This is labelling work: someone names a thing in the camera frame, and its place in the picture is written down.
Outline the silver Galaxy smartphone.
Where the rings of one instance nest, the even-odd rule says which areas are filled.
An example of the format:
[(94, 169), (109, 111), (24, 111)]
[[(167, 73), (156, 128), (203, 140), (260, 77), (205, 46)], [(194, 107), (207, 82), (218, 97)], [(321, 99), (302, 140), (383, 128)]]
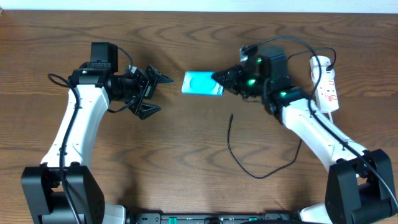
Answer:
[(212, 79), (212, 74), (214, 74), (213, 71), (185, 72), (181, 88), (182, 94), (222, 96), (224, 93), (224, 88), (218, 82), (214, 81), (214, 79)]

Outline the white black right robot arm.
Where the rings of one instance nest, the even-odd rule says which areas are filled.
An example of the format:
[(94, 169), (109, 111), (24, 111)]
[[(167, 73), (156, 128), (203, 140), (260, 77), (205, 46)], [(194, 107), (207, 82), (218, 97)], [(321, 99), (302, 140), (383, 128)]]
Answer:
[(328, 173), (324, 201), (298, 212), (303, 223), (374, 223), (397, 214), (389, 156), (369, 151), (328, 118), (338, 108), (330, 60), (310, 59), (314, 90), (294, 86), (288, 57), (280, 47), (243, 47), (241, 63), (212, 74), (224, 89), (243, 98), (260, 97), (265, 110), (293, 131)]

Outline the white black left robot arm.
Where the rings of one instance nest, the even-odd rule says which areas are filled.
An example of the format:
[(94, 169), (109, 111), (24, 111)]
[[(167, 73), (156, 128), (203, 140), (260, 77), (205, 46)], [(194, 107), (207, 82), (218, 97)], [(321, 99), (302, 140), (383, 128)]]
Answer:
[(94, 42), (91, 57), (68, 78), (49, 74), (51, 82), (68, 89), (68, 103), (58, 133), (38, 166), (21, 176), (34, 223), (134, 223), (124, 205), (109, 204), (90, 171), (100, 122), (112, 101), (146, 119), (160, 108), (150, 103), (157, 85), (171, 79), (153, 66), (128, 65), (118, 74), (121, 48)]

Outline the white power strip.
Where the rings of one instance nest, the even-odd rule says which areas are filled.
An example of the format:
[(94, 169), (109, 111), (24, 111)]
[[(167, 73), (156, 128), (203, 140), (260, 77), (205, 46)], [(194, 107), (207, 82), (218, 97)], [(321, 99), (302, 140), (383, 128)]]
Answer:
[(319, 69), (322, 72), (320, 82), (315, 91), (317, 106), (322, 113), (331, 113), (339, 109), (335, 86), (335, 71), (331, 67), (331, 60), (328, 57), (319, 55), (318, 59), (320, 63), (318, 63), (316, 57), (310, 59), (311, 78), (314, 86), (318, 82)]

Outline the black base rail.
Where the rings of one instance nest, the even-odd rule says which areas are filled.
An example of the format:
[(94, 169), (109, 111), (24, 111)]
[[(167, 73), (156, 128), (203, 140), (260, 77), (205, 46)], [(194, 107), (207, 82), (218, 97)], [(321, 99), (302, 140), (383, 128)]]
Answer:
[(131, 224), (240, 224), (240, 223), (301, 223), (290, 213), (213, 213), (213, 214), (161, 214), (138, 213), (130, 215)]

